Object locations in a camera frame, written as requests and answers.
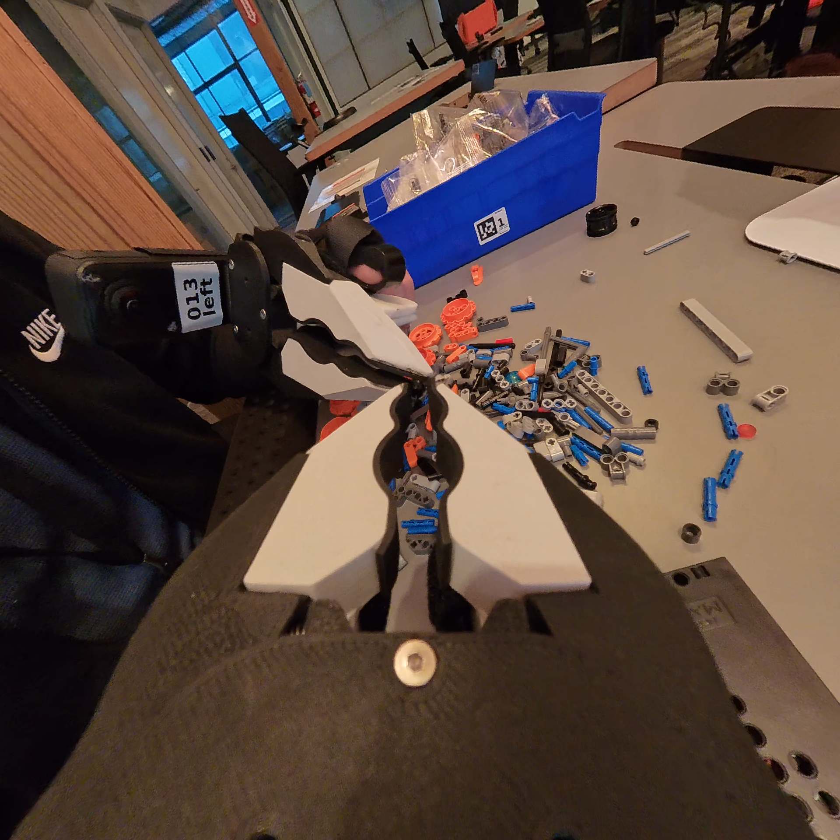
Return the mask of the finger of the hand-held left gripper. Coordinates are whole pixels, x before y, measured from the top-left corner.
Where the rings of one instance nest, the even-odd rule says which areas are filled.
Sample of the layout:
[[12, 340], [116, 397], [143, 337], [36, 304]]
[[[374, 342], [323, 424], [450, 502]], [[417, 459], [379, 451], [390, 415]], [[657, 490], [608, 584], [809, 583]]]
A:
[[297, 324], [326, 329], [337, 343], [360, 352], [368, 364], [415, 378], [432, 368], [378, 301], [350, 280], [323, 281], [284, 264], [280, 288]]
[[401, 331], [283, 331], [280, 370], [326, 400], [372, 402], [410, 378]]

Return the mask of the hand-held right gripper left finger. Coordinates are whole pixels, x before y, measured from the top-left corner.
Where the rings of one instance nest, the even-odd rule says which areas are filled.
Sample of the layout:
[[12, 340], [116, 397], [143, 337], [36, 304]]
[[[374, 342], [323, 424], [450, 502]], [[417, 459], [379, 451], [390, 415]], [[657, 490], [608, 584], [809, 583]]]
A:
[[333, 601], [346, 613], [390, 598], [400, 549], [389, 483], [403, 463], [410, 408], [410, 386], [398, 385], [309, 449], [246, 590]]

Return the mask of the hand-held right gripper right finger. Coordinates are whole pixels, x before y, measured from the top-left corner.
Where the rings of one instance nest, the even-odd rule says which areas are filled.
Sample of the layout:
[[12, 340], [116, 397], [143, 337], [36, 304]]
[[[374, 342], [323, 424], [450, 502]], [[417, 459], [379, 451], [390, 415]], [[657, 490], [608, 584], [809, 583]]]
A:
[[427, 564], [437, 631], [469, 631], [504, 600], [588, 589], [592, 577], [546, 479], [568, 482], [541, 457], [444, 385], [429, 383], [436, 468], [447, 489]]

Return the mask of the pile of small building pieces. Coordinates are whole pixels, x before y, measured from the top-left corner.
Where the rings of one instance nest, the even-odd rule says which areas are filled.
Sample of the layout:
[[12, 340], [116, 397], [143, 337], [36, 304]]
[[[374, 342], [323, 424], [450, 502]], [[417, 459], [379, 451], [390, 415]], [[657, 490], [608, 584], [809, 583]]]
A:
[[[411, 332], [415, 316], [394, 315]], [[545, 335], [516, 348], [509, 337], [507, 315], [475, 315], [474, 339], [451, 343], [440, 320], [443, 337], [433, 367], [446, 382], [461, 379], [461, 397], [535, 454], [562, 468], [589, 498], [599, 505], [596, 483], [581, 472], [592, 461], [611, 480], [624, 481], [629, 466], [645, 466], [638, 443], [656, 439], [659, 421], [634, 424], [627, 405], [596, 381], [598, 354], [582, 340], [548, 329]]]

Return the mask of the black perforated hub box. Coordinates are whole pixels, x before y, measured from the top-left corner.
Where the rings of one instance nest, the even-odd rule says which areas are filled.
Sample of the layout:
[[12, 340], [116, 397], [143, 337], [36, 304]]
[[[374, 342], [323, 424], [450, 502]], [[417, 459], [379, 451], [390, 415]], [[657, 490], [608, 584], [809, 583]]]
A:
[[731, 703], [818, 838], [839, 838], [839, 705], [730, 563], [665, 574], [703, 634]]

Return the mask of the person's left forearm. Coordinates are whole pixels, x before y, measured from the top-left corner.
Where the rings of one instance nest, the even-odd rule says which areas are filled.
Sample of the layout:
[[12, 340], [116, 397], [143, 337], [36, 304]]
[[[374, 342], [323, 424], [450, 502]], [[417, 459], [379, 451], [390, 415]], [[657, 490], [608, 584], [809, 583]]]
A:
[[117, 354], [189, 403], [212, 405], [272, 389], [261, 368], [247, 361], [228, 325], [125, 344]]

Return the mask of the person's left hand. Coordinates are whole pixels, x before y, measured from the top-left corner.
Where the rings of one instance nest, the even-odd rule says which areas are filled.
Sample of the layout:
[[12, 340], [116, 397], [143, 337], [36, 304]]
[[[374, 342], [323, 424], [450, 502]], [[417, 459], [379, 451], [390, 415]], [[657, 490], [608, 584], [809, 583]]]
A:
[[365, 264], [351, 266], [350, 274], [370, 295], [384, 293], [408, 300], [414, 300], [415, 298], [415, 286], [408, 271], [404, 272], [400, 282], [385, 280], [378, 269]]

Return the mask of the orange plastic panels and gear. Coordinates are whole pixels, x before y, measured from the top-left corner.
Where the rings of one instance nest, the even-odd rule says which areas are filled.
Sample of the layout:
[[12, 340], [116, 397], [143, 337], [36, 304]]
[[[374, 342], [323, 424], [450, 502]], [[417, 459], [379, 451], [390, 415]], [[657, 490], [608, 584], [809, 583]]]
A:
[[431, 322], [418, 324], [408, 334], [409, 340], [418, 349], [429, 366], [433, 366], [436, 362], [438, 346], [442, 337], [442, 327]]

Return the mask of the orange gear wheel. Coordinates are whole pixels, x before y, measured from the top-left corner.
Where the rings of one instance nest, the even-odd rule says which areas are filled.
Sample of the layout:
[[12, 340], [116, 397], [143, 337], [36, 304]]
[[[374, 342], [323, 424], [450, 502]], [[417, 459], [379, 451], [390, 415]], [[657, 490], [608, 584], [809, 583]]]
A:
[[368, 405], [368, 402], [354, 400], [321, 401], [318, 407], [318, 441], [322, 441], [347, 424]]
[[478, 335], [473, 323], [476, 303], [468, 298], [455, 298], [444, 306], [440, 320], [451, 343], [462, 343]]

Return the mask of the white paper sheet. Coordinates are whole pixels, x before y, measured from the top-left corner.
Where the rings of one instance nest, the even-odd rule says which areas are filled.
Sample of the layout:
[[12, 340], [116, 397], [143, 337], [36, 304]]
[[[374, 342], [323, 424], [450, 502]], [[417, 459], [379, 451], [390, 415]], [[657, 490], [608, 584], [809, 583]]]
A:
[[376, 177], [380, 160], [374, 159], [363, 166], [357, 167], [325, 185], [317, 196], [317, 200], [311, 205], [311, 210], [317, 211], [331, 204], [336, 196], [345, 196], [360, 190], [365, 184], [372, 182]]

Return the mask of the black office chair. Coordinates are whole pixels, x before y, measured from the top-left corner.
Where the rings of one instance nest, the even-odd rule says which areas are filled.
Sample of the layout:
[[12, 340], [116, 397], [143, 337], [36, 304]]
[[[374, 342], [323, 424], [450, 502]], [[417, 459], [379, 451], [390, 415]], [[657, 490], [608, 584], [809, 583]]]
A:
[[286, 152], [277, 147], [243, 109], [219, 118], [242, 145], [277, 183], [289, 202], [296, 218], [305, 207], [309, 185], [304, 175], [289, 160]]

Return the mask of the pile of clear plastic bags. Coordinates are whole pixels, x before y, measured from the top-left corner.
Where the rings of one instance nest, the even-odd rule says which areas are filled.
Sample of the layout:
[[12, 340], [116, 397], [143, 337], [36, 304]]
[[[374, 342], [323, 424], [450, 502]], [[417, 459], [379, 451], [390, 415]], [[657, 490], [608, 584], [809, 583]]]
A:
[[512, 90], [477, 93], [464, 108], [435, 104], [415, 113], [415, 151], [403, 156], [395, 173], [382, 182], [387, 211], [512, 147], [560, 116], [547, 93], [527, 111], [521, 93]]

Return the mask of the wooden-edged desk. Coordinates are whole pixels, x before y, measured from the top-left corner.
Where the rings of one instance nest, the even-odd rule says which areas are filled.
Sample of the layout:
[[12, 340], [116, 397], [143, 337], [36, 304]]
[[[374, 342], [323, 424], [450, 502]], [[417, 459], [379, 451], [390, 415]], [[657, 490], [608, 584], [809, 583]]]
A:
[[316, 166], [336, 152], [355, 151], [389, 129], [460, 88], [466, 81], [466, 65], [458, 59], [421, 71], [399, 83], [371, 103], [320, 135], [306, 150], [306, 160]]

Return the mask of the blue tagged parts bin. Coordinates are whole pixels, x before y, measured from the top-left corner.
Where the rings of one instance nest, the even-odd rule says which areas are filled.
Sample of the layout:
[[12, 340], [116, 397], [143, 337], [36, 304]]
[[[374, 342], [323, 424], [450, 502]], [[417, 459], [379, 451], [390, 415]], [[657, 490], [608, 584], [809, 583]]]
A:
[[558, 120], [510, 148], [388, 209], [386, 179], [364, 188], [371, 225], [398, 247], [418, 286], [478, 263], [595, 200], [604, 93], [532, 90], [530, 112], [549, 104]]

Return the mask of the orange plastic case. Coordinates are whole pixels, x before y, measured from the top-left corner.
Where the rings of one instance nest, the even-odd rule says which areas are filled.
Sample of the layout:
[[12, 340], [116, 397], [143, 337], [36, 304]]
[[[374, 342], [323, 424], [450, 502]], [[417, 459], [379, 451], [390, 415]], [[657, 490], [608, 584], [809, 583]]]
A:
[[495, 1], [458, 2], [455, 26], [465, 46], [478, 43], [498, 26], [497, 3]]

